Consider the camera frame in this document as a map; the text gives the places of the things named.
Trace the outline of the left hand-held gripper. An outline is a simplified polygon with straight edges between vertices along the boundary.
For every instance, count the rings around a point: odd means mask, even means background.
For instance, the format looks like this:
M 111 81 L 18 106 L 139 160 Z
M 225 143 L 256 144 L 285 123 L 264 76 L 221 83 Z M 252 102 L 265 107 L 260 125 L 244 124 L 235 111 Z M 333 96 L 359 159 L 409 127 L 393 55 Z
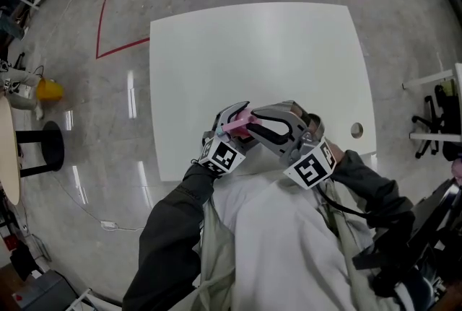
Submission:
M 234 171 L 245 159 L 246 153 L 259 144 L 253 137 L 231 137 L 224 133 L 222 127 L 235 121 L 237 114 L 247 108 L 249 101 L 238 102 L 227 106 L 217 113 L 215 125 L 203 135 L 203 149 L 198 162 L 221 177 Z

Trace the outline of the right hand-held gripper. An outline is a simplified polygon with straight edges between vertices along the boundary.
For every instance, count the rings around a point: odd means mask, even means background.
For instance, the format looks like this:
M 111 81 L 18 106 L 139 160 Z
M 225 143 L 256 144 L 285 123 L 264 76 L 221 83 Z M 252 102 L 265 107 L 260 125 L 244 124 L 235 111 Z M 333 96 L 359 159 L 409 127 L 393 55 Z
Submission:
M 255 108 L 251 114 L 263 121 L 263 125 L 248 123 L 248 133 L 277 156 L 286 154 L 295 142 L 293 131 L 304 131 L 296 147 L 291 151 L 288 168 L 284 174 L 308 190 L 329 178 L 336 167 L 336 159 L 324 136 L 322 120 L 310 113 L 310 122 L 305 121 L 306 112 L 294 101 L 287 100 L 273 105 Z M 278 123 L 287 127 L 279 134 L 265 126 Z

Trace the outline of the pink spray bottle cap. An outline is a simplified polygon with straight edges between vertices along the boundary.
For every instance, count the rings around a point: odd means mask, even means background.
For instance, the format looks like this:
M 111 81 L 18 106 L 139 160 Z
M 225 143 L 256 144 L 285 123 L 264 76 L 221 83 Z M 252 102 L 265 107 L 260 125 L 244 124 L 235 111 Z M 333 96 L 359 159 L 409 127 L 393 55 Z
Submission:
M 224 133 L 217 133 L 217 135 L 224 136 L 225 134 L 228 134 L 229 136 L 233 137 L 230 134 L 230 131 L 234 128 L 237 128 L 238 126 L 248 125 L 249 123 L 261 125 L 262 121 L 258 119 L 256 116 L 254 116 L 251 111 L 252 111 L 251 109 L 246 108 L 240 113 L 238 113 L 235 121 L 222 127 L 222 130 L 224 131 Z

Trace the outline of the person's right forearm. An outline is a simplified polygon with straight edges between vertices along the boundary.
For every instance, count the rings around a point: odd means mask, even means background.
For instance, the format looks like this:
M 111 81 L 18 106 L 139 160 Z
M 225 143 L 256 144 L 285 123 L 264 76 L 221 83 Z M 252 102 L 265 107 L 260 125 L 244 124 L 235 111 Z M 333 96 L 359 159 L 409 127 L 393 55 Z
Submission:
M 399 194 L 397 182 L 370 169 L 358 153 L 352 150 L 343 152 L 331 177 L 354 194 L 370 227 L 385 228 L 414 221 L 413 204 Z

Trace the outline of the person's left forearm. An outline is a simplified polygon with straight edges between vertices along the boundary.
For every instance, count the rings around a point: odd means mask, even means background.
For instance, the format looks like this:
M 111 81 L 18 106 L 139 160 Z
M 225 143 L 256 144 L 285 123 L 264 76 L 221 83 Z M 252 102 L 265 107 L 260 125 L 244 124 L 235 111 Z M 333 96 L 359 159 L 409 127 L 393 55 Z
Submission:
M 201 259 L 193 248 L 217 178 L 194 163 L 154 206 L 139 237 L 139 267 L 123 297 L 123 311 L 168 311 L 195 289 Z

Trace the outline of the person's right hand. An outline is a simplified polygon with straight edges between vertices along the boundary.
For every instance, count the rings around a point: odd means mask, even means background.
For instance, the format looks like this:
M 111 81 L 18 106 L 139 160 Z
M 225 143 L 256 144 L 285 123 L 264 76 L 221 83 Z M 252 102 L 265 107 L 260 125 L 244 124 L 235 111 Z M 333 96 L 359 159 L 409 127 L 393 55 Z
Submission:
M 316 141 L 320 141 L 321 137 L 323 136 L 336 162 L 339 163 L 342 161 L 344 152 L 335 143 L 331 142 L 327 137 L 324 136 L 324 125 L 321 118 L 314 113 L 309 113 L 308 116 L 310 118 L 308 130 L 312 137 Z

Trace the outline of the person's torso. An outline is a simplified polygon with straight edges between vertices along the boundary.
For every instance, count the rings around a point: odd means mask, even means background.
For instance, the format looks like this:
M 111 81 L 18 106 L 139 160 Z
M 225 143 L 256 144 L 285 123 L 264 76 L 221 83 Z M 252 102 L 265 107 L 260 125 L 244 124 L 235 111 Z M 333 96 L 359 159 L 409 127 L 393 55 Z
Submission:
M 219 184 L 204 205 L 193 311 L 401 311 L 370 287 L 354 255 L 365 221 L 275 174 Z

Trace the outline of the black office chair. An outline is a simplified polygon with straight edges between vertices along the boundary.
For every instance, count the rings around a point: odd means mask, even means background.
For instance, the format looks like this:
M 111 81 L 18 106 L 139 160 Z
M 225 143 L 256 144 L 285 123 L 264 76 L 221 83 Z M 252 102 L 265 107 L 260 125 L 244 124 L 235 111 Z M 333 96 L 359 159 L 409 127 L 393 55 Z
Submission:
M 442 85 L 436 85 L 434 91 L 437 106 L 442 111 L 441 116 L 437 116 L 433 97 L 428 95 L 424 98 L 424 101 L 430 107 L 431 118 L 427 120 L 414 115 L 411 121 L 413 123 L 420 122 L 422 125 L 428 127 L 430 133 L 459 134 L 462 132 L 462 126 L 458 96 L 454 94 L 448 95 Z M 431 148 L 431 154 L 436 155 L 439 152 L 439 141 L 433 142 L 435 143 L 435 148 Z M 425 141 L 420 150 L 416 152 L 415 157 L 420 159 L 428 150 L 431 143 L 432 141 Z M 444 141 L 442 151 L 444 158 L 450 162 L 462 156 L 462 146 L 452 141 Z

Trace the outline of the black seat chair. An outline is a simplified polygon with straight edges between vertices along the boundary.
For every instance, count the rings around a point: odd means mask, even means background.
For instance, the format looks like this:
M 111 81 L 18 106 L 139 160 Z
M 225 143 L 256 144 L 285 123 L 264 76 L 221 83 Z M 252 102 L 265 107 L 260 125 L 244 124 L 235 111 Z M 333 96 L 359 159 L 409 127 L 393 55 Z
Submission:
M 462 188 L 455 178 L 444 181 L 431 196 L 421 200 L 372 245 L 353 257 L 357 270 L 379 270 L 371 287 L 389 297 L 395 286 L 415 269 L 425 252 L 436 243 L 437 231 L 456 218 L 462 204 Z

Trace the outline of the pink rounded object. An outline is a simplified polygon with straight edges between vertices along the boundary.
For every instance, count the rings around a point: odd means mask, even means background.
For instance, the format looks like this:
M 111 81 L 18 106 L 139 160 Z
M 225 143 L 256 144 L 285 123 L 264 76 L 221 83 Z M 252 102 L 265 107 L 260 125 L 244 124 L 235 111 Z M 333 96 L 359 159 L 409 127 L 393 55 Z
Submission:
M 462 158 L 455 159 L 451 165 L 451 172 L 457 184 L 462 187 Z

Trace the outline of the yellow bucket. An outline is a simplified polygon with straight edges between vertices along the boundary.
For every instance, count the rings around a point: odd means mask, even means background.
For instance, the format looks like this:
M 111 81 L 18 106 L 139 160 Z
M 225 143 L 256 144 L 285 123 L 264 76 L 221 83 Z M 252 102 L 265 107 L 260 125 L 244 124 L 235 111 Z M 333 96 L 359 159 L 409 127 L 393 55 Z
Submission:
M 43 101 L 59 101 L 64 96 L 64 88 L 55 81 L 42 78 L 35 90 L 37 99 Z

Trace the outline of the grey equipment case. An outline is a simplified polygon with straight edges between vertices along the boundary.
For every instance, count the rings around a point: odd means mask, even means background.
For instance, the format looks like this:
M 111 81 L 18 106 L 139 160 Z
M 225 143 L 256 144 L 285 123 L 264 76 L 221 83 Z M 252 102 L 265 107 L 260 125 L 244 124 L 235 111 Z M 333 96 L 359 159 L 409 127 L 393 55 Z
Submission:
M 65 311 L 77 298 L 68 281 L 53 270 L 32 279 L 12 295 L 21 311 Z

